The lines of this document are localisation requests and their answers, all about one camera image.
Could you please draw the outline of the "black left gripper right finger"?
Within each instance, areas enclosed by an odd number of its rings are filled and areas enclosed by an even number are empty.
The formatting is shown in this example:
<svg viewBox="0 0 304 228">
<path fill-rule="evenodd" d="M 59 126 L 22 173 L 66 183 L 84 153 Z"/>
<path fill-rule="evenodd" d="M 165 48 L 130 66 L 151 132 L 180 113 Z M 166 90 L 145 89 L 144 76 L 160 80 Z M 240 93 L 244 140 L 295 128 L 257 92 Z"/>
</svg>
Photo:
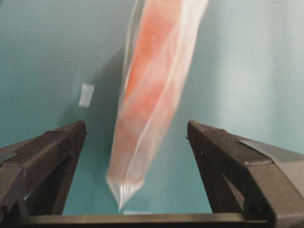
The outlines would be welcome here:
<svg viewBox="0 0 304 228">
<path fill-rule="evenodd" d="M 254 213 L 272 228 L 303 227 L 302 154 L 196 121 L 187 132 L 212 212 Z"/>
</svg>

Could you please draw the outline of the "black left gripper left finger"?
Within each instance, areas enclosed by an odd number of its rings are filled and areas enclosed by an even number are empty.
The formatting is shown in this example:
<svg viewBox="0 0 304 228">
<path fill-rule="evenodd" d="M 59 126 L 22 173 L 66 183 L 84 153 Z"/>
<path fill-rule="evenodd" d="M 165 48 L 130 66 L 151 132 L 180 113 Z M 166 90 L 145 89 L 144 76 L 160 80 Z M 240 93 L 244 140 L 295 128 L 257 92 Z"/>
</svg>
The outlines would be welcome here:
<svg viewBox="0 0 304 228">
<path fill-rule="evenodd" d="M 0 215 L 61 215 L 86 139 L 83 121 L 0 149 Z"/>
</svg>

